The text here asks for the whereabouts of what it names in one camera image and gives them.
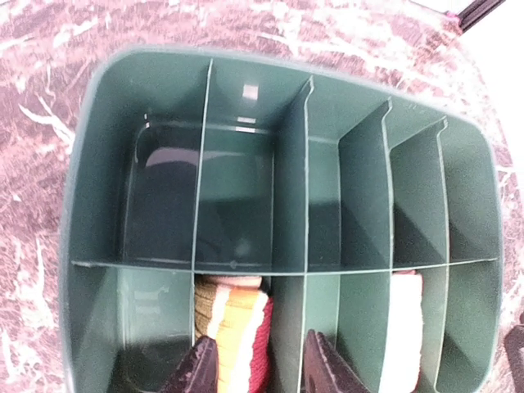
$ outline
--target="plastic divider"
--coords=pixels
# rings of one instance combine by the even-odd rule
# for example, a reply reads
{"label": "plastic divider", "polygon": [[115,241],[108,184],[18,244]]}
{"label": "plastic divider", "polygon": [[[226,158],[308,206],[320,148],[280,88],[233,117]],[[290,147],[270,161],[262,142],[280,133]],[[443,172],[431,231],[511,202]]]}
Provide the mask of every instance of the plastic divider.
{"label": "plastic divider", "polygon": [[448,211],[438,139],[446,127],[446,121],[439,120],[391,150],[394,268],[447,263]]}
{"label": "plastic divider", "polygon": [[202,114],[202,132],[201,132],[201,142],[200,142],[200,154],[198,156],[198,175],[196,177],[196,190],[195,190],[195,203],[194,207],[194,219],[192,227],[192,251],[191,251],[191,315],[189,319],[190,329],[191,329],[191,345],[195,345],[195,265],[197,258],[197,234],[198,234],[198,214],[199,214],[199,198],[201,193],[201,180],[202,180],[202,162],[204,159],[204,145],[206,142],[206,126],[207,126],[207,116],[209,113],[209,102],[210,102],[210,90],[212,83],[212,74],[214,69],[213,59],[210,61],[210,65],[207,69],[206,77],[206,97],[204,100],[204,112]]}
{"label": "plastic divider", "polygon": [[418,391],[435,391],[439,374],[448,300],[449,266],[418,270],[422,275],[422,379]]}
{"label": "plastic divider", "polygon": [[378,391],[386,349],[390,274],[306,277],[304,332],[326,335],[370,391]]}
{"label": "plastic divider", "polygon": [[391,149],[415,136],[444,113],[402,97],[391,97],[393,111],[387,119],[387,141]]}
{"label": "plastic divider", "polygon": [[151,269],[151,270],[171,270],[173,272],[188,272],[187,264],[175,260],[72,260],[74,266],[82,268],[122,268],[122,269]]}
{"label": "plastic divider", "polygon": [[[308,75],[218,59],[210,75],[194,269],[305,271]],[[238,72],[246,73],[238,78]]]}
{"label": "plastic divider", "polygon": [[[383,102],[338,141],[309,138],[310,272],[390,268],[390,109]],[[309,117],[317,111],[309,106]]]}
{"label": "plastic divider", "polygon": [[450,263],[499,258],[502,228],[488,142],[477,127],[452,117],[439,138],[449,210]]}
{"label": "plastic divider", "polygon": [[270,353],[273,368],[268,391],[298,393],[305,337],[305,276],[273,277],[271,288]]}
{"label": "plastic divider", "polygon": [[449,266],[439,392],[477,391],[486,379],[495,354],[501,285],[499,260]]}
{"label": "plastic divider", "polygon": [[72,366],[77,369],[74,388],[106,391],[120,349],[116,269],[83,269],[70,264],[67,275],[67,300],[75,307],[68,308],[69,324],[61,328],[68,329],[71,336]]}

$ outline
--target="green plastic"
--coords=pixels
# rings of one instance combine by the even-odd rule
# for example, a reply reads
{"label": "green plastic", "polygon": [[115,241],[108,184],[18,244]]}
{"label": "green plastic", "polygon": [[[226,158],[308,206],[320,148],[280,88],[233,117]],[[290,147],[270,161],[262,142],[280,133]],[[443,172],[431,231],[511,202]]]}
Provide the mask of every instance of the green plastic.
{"label": "green plastic", "polygon": [[477,126],[363,80],[226,52],[118,55],[89,85],[65,193],[68,391],[156,391],[194,341],[208,273],[270,285],[269,391],[300,391],[313,328],[376,392],[391,275],[410,269],[418,391],[477,391],[499,321],[496,184]]}

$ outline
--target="red marble surface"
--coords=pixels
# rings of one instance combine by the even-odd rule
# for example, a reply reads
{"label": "red marble surface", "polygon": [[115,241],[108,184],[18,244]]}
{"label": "red marble surface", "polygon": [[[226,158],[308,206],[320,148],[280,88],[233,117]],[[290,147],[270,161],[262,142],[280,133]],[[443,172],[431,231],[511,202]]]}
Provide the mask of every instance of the red marble surface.
{"label": "red marble surface", "polygon": [[[131,43],[224,47],[307,61],[429,99],[480,123],[495,149],[504,215],[502,339],[523,306],[522,202],[500,123],[460,34],[452,20],[401,0],[2,2],[0,391],[64,390],[56,286],[62,188],[88,80],[97,65]],[[502,345],[484,391],[514,391]]]}

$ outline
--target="divider slot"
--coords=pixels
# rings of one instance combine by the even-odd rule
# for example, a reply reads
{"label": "divider slot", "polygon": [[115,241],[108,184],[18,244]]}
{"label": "divider slot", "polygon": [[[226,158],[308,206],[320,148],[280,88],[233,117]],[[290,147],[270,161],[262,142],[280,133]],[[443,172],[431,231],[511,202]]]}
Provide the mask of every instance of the divider slot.
{"label": "divider slot", "polygon": [[214,59],[202,143],[198,271],[305,271],[309,76]]}
{"label": "divider slot", "polygon": [[449,267],[449,292],[442,360],[436,383],[441,393],[477,391],[495,353],[501,300],[500,260]]}
{"label": "divider slot", "polygon": [[448,118],[440,134],[449,210],[450,263],[500,257],[498,182],[488,142],[472,124]]}
{"label": "divider slot", "polygon": [[448,259],[448,213],[438,139],[446,126],[445,120],[439,120],[391,150],[394,268],[417,269],[445,264]]}
{"label": "divider slot", "polygon": [[[323,115],[318,100],[330,99],[314,97],[310,118]],[[392,186],[384,126],[390,109],[389,101],[382,103],[340,139],[309,137],[310,272],[390,268]],[[337,129],[332,132],[336,137]]]}
{"label": "divider slot", "polygon": [[304,332],[326,335],[370,391],[382,375],[389,295],[389,272],[306,278]]}

